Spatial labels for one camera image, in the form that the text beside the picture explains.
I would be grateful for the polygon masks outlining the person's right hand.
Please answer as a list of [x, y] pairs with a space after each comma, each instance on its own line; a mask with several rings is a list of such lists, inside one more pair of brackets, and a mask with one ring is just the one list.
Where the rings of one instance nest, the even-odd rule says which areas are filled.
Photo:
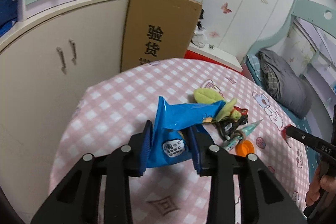
[[329, 194], [329, 200], [333, 199], [335, 196], [335, 178], [327, 175], [323, 175], [321, 178], [318, 175], [315, 176], [306, 194], [305, 202], [307, 206], [313, 205], [319, 199], [321, 189]]

